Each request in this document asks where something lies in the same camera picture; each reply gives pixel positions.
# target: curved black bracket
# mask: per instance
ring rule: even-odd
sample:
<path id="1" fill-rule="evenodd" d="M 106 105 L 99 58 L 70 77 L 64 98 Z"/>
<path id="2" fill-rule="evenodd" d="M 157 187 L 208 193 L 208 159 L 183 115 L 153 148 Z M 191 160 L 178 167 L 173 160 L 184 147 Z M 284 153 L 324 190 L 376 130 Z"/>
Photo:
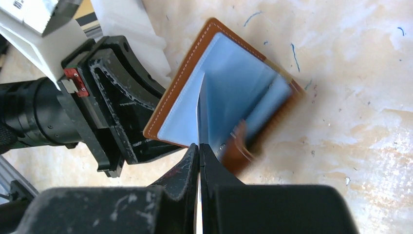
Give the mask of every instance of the curved black bracket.
<path id="1" fill-rule="evenodd" d="M 63 77 L 58 84 L 64 97 L 59 101 L 92 151 L 98 171 L 117 177 L 123 161 L 150 162 L 180 148 L 143 136 L 165 89 L 147 73 L 124 36 L 89 40 L 62 66 L 82 82 L 69 89 L 73 79 Z M 82 95 L 76 89 L 82 89 Z"/>

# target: red bracket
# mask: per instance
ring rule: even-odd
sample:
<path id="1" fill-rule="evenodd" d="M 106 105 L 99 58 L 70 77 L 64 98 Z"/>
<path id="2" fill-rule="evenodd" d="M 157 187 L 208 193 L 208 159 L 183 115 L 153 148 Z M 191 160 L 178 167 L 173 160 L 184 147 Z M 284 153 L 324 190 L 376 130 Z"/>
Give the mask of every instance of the red bracket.
<path id="1" fill-rule="evenodd" d="M 65 68 L 64 73 L 67 77 L 67 79 L 73 80 L 73 83 L 75 83 L 76 88 L 78 89 L 78 92 L 76 93 L 78 97 L 88 97 L 89 92 L 86 89 L 85 84 L 82 81 L 82 78 L 79 75 L 79 72 L 77 72 L 76 68 Z"/>

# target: white stitching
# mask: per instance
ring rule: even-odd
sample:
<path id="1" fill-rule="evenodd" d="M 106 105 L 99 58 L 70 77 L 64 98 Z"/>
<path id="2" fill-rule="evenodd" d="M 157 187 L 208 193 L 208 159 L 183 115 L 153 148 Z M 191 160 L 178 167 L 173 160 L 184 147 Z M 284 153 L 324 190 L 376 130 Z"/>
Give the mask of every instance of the white stitching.
<path id="1" fill-rule="evenodd" d="M 210 29 L 211 25 L 214 25 L 214 26 L 218 27 L 226 36 L 228 36 L 228 37 L 230 37 L 231 39 L 233 39 L 234 41 L 236 41 L 241 47 L 243 47 L 244 49 L 246 49 L 247 51 L 249 51 L 250 53 L 252 53 L 253 55 L 255 55 L 255 57 L 261 58 L 261 56 L 256 55 L 253 51 L 251 51 L 250 49 L 246 48 L 246 47 L 245 47 L 244 45 L 242 45 L 238 40 L 236 40 L 235 38 L 233 38 L 233 36 L 229 35 L 229 34 L 228 34 L 224 29 L 222 29 L 220 26 L 216 25 L 215 23 L 210 23 L 210 24 L 208 25 L 208 27 L 206 28 L 206 30 L 204 31 L 204 33 L 202 34 L 201 38 L 199 39 L 197 45 L 196 45 L 195 48 L 192 50 L 192 53 L 191 53 L 191 55 L 189 56 L 188 60 L 185 62 L 185 65 L 184 65 L 181 73 L 179 74 L 178 79 L 176 79 L 176 82 L 174 83 L 173 88 L 172 88 L 171 91 L 169 92 L 167 99 L 164 101 L 164 104 L 162 105 L 161 109 L 159 110 L 158 114 L 156 115 L 155 120 L 153 121 L 152 125 L 150 126 L 150 128 L 149 128 L 149 130 L 148 130 L 148 135 L 149 135 L 150 137 L 157 138 L 156 136 L 152 135 L 150 132 L 151 132 L 153 126 L 155 125 L 156 121 L 158 120 L 159 116 L 161 115 L 161 113 L 162 113 L 162 111 L 163 111 L 163 109 L 164 109 L 165 104 L 168 102 L 168 100 L 169 100 L 169 98 L 170 98 L 170 95 L 172 94 L 173 90 L 175 89 L 176 84 L 179 82 L 179 79 L 181 78 L 182 74 L 184 73 L 184 71 L 185 71 L 185 69 L 186 69 L 189 61 L 192 59 L 193 54 L 194 54 L 195 51 L 198 49 L 198 45 L 202 42 L 202 39 L 204 38 L 205 34 L 206 34 L 206 33 L 208 32 L 208 30 Z"/>

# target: white plastic mount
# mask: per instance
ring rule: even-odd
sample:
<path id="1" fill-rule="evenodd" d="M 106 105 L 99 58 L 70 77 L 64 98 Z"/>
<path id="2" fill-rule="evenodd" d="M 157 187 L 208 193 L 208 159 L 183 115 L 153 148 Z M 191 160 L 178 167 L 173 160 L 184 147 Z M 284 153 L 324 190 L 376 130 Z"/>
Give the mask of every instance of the white plastic mount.
<path id="1" fill-rule="evenodd" d="M 64 74 L 60 63 L 87 40 L 74 19 L 42 38 L 1 10 L 0 34 L 53 81 L 59 90 L 57 81 Z"/>
<path id="2" fill-rule="evenodd" d="M 124 35 L 142 66 L 167 88 L 171 69 L 165 56 L 166 42 L 155 34 L 141 0 L 91 0 L 105 36 Z"/>

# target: blue paint mark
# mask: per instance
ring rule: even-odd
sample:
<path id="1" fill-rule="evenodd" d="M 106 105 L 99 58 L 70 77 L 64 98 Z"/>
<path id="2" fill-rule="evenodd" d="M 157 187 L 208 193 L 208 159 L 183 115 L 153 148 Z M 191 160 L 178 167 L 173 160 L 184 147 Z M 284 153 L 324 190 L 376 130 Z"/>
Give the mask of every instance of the blue paint mark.
<path id="1" fill-rule="evenodd" d="M 308 84 L 305 86 L 304 90 L 307 90 L 308 87 L 310 87 L 311 83 L 313 83 L 313 80 L 312 80 L 312 79 L 310 80 L 310 83 L 308 83 Z"/>
<path id="2" fill-rule="evenodd" d="M 404 30 L 401 27 L 397 27 L 398 29 L 401 30 L 401 33 L 403 34 L 403 36 L 405 35 Z"/>
<path id="3" fill-rule="evenodd" d="M 296 51 L 294 50 L 294 44 L 291 43 L 291 47 L 293 47 L 293 53 L 294 53 L 294 59 L 296 60 L 298 72 L 300 72 L 300 66 L 298 65 L 297 57 L 296 57 Z"/>
<path id="4" fill-rule="evenodd" d="M 245 21 L 244 27 L 246 26 L 246 24 L 249 22 L 249 20 L 250 20 L 252 17 L 254 17 L 254 16 L 256 16 L 256 15 L 259 15 L 259 14 L 261 14 L 261 13 L 262 13 L 262 11 L 259 11 L 259 12 L 256 12 L 256 13 L 252 14 L 252 15 Z"/>

